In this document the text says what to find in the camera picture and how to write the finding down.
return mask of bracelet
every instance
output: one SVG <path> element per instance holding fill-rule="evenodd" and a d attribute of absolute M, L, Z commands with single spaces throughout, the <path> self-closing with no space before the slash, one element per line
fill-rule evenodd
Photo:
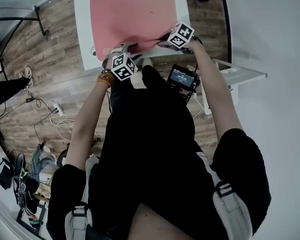
<path fill-rule="evenodd" d="M 104 82 L 109 87 L 113 85 L 115 81 L 114 74 L 111 72 L 111 70 L 103 70 L 100 75 L 98 75 L 98 78 L 96 79 L 96 82 Z"/>

